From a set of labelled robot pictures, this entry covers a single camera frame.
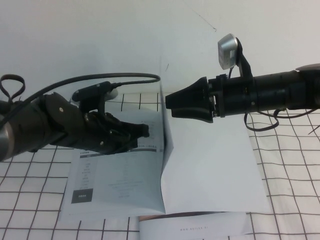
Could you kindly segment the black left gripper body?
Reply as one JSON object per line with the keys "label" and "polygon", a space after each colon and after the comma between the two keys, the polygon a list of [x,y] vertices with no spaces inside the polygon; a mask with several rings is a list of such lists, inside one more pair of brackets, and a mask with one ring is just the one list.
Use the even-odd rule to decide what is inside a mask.
{"label": "black left gripper body", "polygon": [[130,125],[110,113],[85,113],[73,122],[67,122],[52,144],[104,155],[124,153],[119,152],[120,138],[132,137]]}

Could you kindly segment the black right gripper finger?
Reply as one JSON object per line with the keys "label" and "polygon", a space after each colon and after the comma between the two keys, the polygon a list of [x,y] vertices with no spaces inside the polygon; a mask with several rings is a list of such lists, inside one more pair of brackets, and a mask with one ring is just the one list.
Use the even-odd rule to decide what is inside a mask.
{"label": "black right gripper finger", "polygon": [[195,106],[171,106],[171,116],[180,119],[193,119],[213,123],[211,107],[208,104]]}
{"label": "black right gripper finger", "polygon": [[190,86],[165,97],[167,109],[208,109],[209,85],[206,77],[201,77]]}

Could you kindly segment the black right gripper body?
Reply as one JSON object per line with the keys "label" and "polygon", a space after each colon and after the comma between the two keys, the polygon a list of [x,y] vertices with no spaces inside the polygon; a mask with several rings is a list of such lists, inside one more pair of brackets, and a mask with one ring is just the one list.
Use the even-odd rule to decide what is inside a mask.
{"label": "black right gripper body", "polygon": [[252,109],[251,79],[244,77],[227,79],[226,74],[221,74],[209,79],[208,86],[214,117],[246,114]]}

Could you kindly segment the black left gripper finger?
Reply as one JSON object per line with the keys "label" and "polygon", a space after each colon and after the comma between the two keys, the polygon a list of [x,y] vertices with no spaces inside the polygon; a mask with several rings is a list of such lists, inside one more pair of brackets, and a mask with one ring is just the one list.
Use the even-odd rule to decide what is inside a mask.
{"label": "black left gripper finger", "polygon": [[130,124],[130,135],[133,138],[148,138],[150,136],[147,124]]}
{"label": "black left gripper finger", "polygon": [[138,147],[138,139],[139,137],[121,137],[119,139],[120,141],[120,147],[119,152],[128,152],[132,149],[135,149]]}

